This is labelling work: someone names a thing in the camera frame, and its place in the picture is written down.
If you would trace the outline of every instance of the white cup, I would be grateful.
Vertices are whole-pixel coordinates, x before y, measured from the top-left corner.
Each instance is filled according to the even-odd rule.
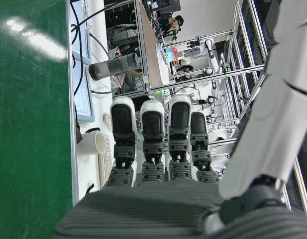
[[[103,153],[105,149],[105,138],[100,131],[82,134],[82,141],[76,146],[77,155],[93,155]]]

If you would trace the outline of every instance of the gray cylinder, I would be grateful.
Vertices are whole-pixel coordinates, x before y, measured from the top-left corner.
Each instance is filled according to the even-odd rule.
[[[119,58],[103,61],[89,66],[89,73],[94,80],[100,80],[107,76],[118,75],[127,71],[139,69],[139,58],[131,53]]]

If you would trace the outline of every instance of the man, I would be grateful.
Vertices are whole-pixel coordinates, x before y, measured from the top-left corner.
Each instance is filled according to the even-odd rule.
[[[170,31],[178,30],[180,26],[183,25],[183,17],[178,15],[175,18],[162,18],[158,20],[159,25],[166,34],[168,34]]]
[[[184,71],[184,72],[188,72],[188,71],[192,71],[193,70],[193,66],[188,65],[188,66],[181,66],[177,69],[177,72],[179,71]],[[175,82],[180,82],[180,81],[187,81],[189,78],[185,75],[185,76],[181,76],[181,77],[177,77],[175,78]]]

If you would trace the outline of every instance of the white wall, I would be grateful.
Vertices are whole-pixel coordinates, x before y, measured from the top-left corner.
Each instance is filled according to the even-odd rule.
[[[193,39],[196,35],[208,35],[232,28],[236,0],[180,0],[181,15],[184,19],[178,40]]]

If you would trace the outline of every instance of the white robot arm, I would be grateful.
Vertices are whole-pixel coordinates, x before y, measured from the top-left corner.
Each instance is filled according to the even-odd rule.
[[[307,0],[284,0],[261,92],[219,191],[243,194],[256,178],[285,182],[307,128]]]

